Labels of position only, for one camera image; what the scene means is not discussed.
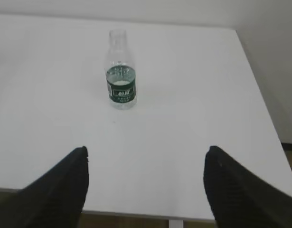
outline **wooden floor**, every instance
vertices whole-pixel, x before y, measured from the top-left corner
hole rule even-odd
[[[285,152],[292,168],[292,151]],[[0,202],[5,200],[11,193],[0,192]],[[104,216],[82,214],[79,228],[168,228],[168,220],[153,218],[136,218],[125,216]],[[185,221],[184,228],[215,228],[215,224],[204,222]]]
[[[82,214],[79,228],[168,228],[168,220]],[[215,224],[185,221],[184,228],[215,228]]]

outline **water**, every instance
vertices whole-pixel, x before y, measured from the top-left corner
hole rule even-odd
[[[110,104],[127,110],[136,104],[135,70],[129,66],[114,66],[106,72]]]

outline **bottle label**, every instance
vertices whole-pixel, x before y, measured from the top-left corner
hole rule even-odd
[[[107,81],[109,97],[116,103],[127,103],[136,96],[135,79],[125,85],[114,85]]]

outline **white wall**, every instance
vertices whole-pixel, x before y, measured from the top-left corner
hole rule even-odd
[[[292,143],[292,0],[0,0],[0,13],[237,29],[279,137]]]

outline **table surface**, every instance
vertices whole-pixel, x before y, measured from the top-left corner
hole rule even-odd
[[[138,103],[109,106],[108,33],[124,28]],[[235,31],[0,15],[0,188],[89,151],[85,210],[213,219],[205,154],[218,145],[292,196],[292,172]]]

